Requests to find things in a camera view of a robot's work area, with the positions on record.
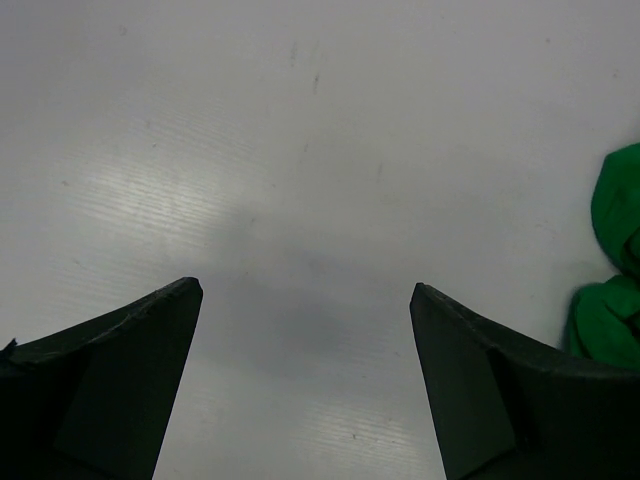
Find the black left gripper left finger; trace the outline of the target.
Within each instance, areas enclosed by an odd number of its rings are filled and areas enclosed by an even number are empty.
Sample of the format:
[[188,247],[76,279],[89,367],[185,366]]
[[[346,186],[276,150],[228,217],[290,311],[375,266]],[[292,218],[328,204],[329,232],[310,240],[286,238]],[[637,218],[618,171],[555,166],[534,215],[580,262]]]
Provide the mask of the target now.
[[1,350],[4,479],[153,477],[203,290],[181,278]]

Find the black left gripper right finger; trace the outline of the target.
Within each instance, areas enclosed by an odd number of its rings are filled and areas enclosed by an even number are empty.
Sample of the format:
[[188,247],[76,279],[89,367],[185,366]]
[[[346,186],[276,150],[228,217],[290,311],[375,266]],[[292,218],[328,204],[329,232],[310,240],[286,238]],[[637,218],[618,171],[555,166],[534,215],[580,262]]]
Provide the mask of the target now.
[[415,344],[450,479],[635,479],[639,376],[417,284]]

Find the green t shirt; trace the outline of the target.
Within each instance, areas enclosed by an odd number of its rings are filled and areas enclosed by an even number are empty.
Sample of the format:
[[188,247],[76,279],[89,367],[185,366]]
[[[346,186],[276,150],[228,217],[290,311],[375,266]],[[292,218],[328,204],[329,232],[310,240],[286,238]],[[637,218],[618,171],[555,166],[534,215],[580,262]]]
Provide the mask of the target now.
[[567,318],[568,350],[581,358],[639,369],[639,145],[604,158],[591,200],[598,244],[618,274],[579,288]]

